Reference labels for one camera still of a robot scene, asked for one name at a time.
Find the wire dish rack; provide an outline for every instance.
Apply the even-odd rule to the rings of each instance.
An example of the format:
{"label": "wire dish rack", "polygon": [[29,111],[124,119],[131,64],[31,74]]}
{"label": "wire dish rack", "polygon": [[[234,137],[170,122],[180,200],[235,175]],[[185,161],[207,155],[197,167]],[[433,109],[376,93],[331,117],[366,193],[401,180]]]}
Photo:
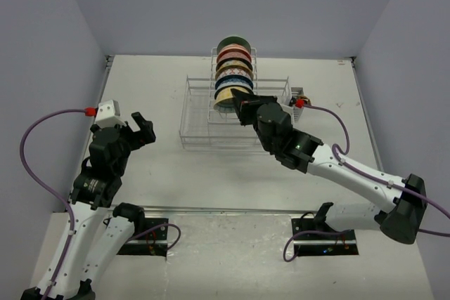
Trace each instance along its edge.
{"label": "wire dish rack", "polygon": [[[251,50],[253,65],[253,92],[257,95],[277,96],[280,103],[287,103],[292,96],[303,94],[302,88],[291,88],[289,78],[260,79],[257,72],[257,51]],[[241,126],[235,113],[214,110],[217,49],[211,50],[210,78],[186,78],[183,112],[179,135],[187,150],[263,151],[251,126]],[[298,121],[302,110],[292,109],[292,122]]]}

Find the gray wall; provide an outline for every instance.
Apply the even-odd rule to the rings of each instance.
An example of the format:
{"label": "gray wall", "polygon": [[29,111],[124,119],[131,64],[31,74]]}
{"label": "gray wall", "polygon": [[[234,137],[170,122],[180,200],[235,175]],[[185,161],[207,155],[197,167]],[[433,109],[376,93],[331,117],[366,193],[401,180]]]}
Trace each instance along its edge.
{"label": "gray wall", "polygon": [[[390,0],[356,59],[356,72],[385,169],[425,178],[450,209],[450,3]],[[424,228],[450,232],[429,207]],[[448,238],[418,236],[436,300],[450,297]]]}
{"label": "gray wall", "polygon": [[355,56],[389,0],[77,0],[106,53],[205,55],[226,35],[261,56]]}
{"label": "gray wall", "polygon": [[[104,56],[75,0],[0,0],[0,298],[29,286],[51,210],[61,210],[21,167],[19,142],[38,117],[96,103]],[[67,194],[90,120],[45,123],[26,147],[36,173]]]}

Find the white tabletop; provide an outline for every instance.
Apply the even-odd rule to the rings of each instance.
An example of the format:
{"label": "white tabletop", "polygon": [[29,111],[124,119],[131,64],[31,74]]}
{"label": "white tabletop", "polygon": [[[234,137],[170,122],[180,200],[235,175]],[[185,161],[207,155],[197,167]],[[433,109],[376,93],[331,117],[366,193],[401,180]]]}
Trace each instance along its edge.
{"label": "white tabletop", "polygon": [[[348,60],[258,58],[259,78],[290,78],[313,104],[338,113],[349,129],[350,157],[375,167],[375,158]],[[273,157],[184,150],[179,126],[186,76],[210,76],[209,57],[116,56],[102,100],[115,99],[122,116],[139,111],[155,127],[157,141],[133,152],[115,204],[239,209],[315,210],[323,202],[363,202],[322,178],[282,167]],[[296,128],[325,143],[344,143],[338,122],[305,110]]]}

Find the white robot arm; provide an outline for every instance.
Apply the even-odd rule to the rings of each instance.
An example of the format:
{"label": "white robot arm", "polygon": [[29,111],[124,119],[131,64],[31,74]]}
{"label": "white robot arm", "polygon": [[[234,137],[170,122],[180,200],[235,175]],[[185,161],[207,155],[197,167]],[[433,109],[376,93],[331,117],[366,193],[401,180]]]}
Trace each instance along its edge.
{"label": "white robot arm", "polygon": [[92,289],[104,270],[122,245],[142,230],[143,209],[121,203],[114,209],[101,238],[89,250],[122,185],[131,152],[156,140],[152,122],[138,112],[131,116],[140,130],[132,131],[120,117],[116,101],[101,103],[94,114],[90,156],[83,161],[70,194],[75,224],[71,226],[68,221],[49,268],[36,287],[23,292],[21,300],[94,300]]}
{"label": "white robot arm", "polygon": [[425,196],[420,177],[392,176],[338,154],[320,139],[294,129],[291,116],[273,96],[232,92],[240,123],[253,125],[262,147],[283,166],[336,182],[370,202],[323,204],[314,217],[318,229],[379,229],[397,242],[414,243],[427,207],[427,202],[417,197]]}

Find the cable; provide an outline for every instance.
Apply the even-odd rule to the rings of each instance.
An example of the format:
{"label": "cable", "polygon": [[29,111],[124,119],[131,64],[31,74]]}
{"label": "cable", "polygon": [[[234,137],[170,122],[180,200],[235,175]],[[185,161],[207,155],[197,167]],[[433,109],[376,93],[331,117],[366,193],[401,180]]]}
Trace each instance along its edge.
{"label": "cable", "polygon": [[[52,112],[51,114],[41,117],[35,123],[33,123],[31,126],[29,126],[28,129],[23,134],[22,139],[20,140],[19,154],[20,154],[20,161],[22,162],[23,167],[25,168],[26,172],[31,176],[31,178],[33,178],[41,187],[43,187],[45,190],[50,192],[53,196],[55,196],[60,202],[62,202],[64,204],[65,208],[67,209],[67,212],[69,214],[69,219],[70,219],[69,230],[71,231],[70,233],[73,234],[73,230],[75,229],[75,215],[73,214],[72,207],[70,207],[70,204],[68,203],[68,201],[66,201],[63,198],[63,196],[61,196],[58,192],[56,192],[50,186],[45,184],[45,182],[43,182],[38,176],[36,176],[36,174],[33,172],[33,170],[31,170],[30,166],[28,165],[27,159],[25,158],[25,142],[27,140],[27,137],[31,133],[31,131],[38,124],[41,124],[43,121],[50,119],[51,117],[54,117],[56,115],[66,114],[69,112],[82,112],[83,114],[86,114],[86,111],[83,109],[66,109],[66,110],[59,110],[57,112]],[[47,299],[47,296],[49,295],[51,288],[52,288],[53,284],[55,283],[56,278],[58,277],[58,273],[61,269],[61,266],[63,265],[65,255],[68,252],[68,249],[70,246],[70,241],[72,240],[72,234],[69,234],[67,236],[67,239],[66,239],[64,247],[63,247],[63,251],[58,260],[58,263],[56,264],[55,270],[53,271],[53,275],[51,276],[50,284],[46,288],[41,300]]]}
{"label": "cable", "polygon": [[342,239],[342,243],[344,244],[344,249],[349,249],[349,245],[347,245],[347,244],[345,243],[345,236],[344,236],[344,235],[341,235],[340,238]]}
{"label": "cable", "polygon": [[[342,164],[344,165],[344,167],[347,167],[348,169],[352,170],[354,173],[363,176],[367,179],[371,179],[372,181],[375,181],[377,183],[383,184],[383,185],[388,185],[389,182],[372,176],[370,174],[367,174],[366,172],[359,170],[356,167],[353,167],[351,164],[348,164],[346,161],[342,161],[340,154],[342,155],[347,155],[350,149],[350,137],[349,137],[349,133],[347,130],[347,127],[345,126],[343,120],[334,112],[332,112],[329,109],[323,108],[323,107],[316,107],[316,106],[312,106],[312,105],[304,105],[304,107],[309,108],[309,109],[314,109],[314,110],[321,110],[323,112],[327,112],[329,114],[332,114],[332,116],[334,116],[340,123],[340,125],[342,126],[342,129],[344,130],[344,134],[345,134],[345,141],[347,143],[347,147],[345,148],[345,151],[342,151],[341,147],[338,144],[333,144],[331,147],[331,150],[333,151],[333,155],[335,156],[335,158]],[[440,206],[439,204],[437,204],[434,200],[431,200],[430,198],[421,195],[420,193],[417,193],[416,191],[412,191],[409,190],[408,188],[405,188],[403,186],[397,185],[397,184],[393,184],[392,185],[393,188],[396,188],[397,190],[402,191],[403,193],[408,193],[410,195],[413,195],[414,197],[417,197],[425,202],[427,202],[428,204],[432,205],[434,208],[438,209],[439,211],[441,211],[443,213],[443,215],[445,215],[448,219],[450,219],[450,212],[448,212],[444,207]],[[421,233],[427,233],[428,235],[437,235],[440,237],[450,237],[450,233],[442,233],[442,232],[436,232],[436,231],[431,231],[431,230],[423,230],[423,229],[419,229],[418,230]]]}
{"label": "cable", "polygon": [[108,227],[110,225],[111,217],[103,219],[103,225]]}
{"label": "cable", "polygon": [[148,246],[148,251],[150,252],[151,256],[155,255],[155,250],[153,249],[153,246],[150,245],[150,243],[148,242],[148,233],[146,234],[146,244]]}
{"label": "cable", "polygon": [[311,214],[314,217],[314,212],[305,212],[300,218],[299,221],[302,221],[306,216],[308,216],[309,214]]}
{"label": "cable", "polygon": [[[156,233],[155,233],[155,231],[152,232],[152,236],[153,236],[153,243],[152,243],[152,245],[155,246],[156,245]],[[150,245],[150,243],[148,242],[148,233],[146,234],[146,243],[147,243],[148,246],[152,247]]]}
{"label": "cable", "polygon": [[298,100],[303,100],[307,105],[312,105],[311,100],[306,96],[306,95],[302,95],[300,94],[297,97]]}
{"label": "cable", "polygon": [[165,226],[170,227],[170,228],[176,228],[176,230],[178,231],[178,237],[176,237],[176,239],[172,243],[172,245],[170,245],[167,248],[167,251],[169,251],[173,246],[175,246],[177,244],[177,242],[180,240],[180,237],[181,237],[181,229],[178,226],[176,226],[175,224],[172,224],[172,223],[163,223],[163,224],[160,224],[160,225],[153,226],[152,228],[149,228],[148,230],[145,230],[142,233],[139,233],[138,235],[134,235],[133,237],[129,238],[127,240],[127,242],[130,242],[132,240],[136,240],[136,239],[138,239],[138,238],[140,238],[140,237],[142,237],[144,235],[147,235],[148,233],[151,233],[153,231],[159,230],[160,228],[165,227]]}

